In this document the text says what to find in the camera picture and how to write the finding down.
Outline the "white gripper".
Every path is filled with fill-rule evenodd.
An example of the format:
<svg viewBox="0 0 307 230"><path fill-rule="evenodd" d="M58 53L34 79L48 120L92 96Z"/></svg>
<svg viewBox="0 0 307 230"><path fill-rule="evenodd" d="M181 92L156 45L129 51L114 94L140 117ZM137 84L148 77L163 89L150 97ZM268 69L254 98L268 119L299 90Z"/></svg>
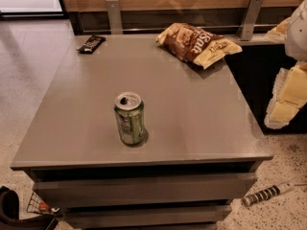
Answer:
<svg viewBox="0 0 307 230"><path fill-rule="evenodd" d="M286 55L298 61L307 61L307 0L291 17L284 19L266 33L269 41L283 43ZM281 68L272 88L272 98L264 119L266 127L280 129L289 124L307 104L307 63L298 62L290 70Z"/></svg>

